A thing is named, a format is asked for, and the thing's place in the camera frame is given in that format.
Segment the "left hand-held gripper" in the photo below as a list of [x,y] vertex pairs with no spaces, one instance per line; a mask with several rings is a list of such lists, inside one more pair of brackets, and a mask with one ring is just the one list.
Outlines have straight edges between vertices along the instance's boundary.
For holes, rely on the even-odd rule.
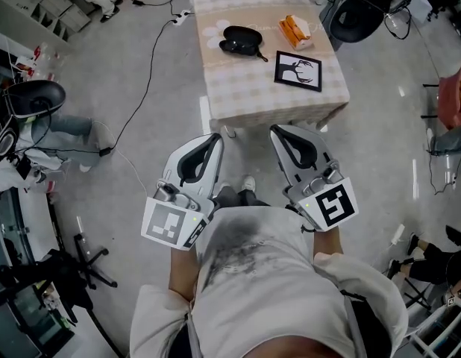
[[209,198],[219,179],[223,151],[221,135],[211,133],[170,154],[164,180],[159,180],[155,194],[146,198],[141,236],[181,251],[194,246],[217,209]]

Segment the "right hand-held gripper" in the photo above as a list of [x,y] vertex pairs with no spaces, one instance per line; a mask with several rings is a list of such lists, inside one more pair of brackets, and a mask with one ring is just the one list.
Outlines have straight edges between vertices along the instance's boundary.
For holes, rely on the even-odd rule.
[[269,136],[289,185],[284,195],[316,232],[359,213],[351,180],[342,176],[323,138],[294,125],[272,125]]

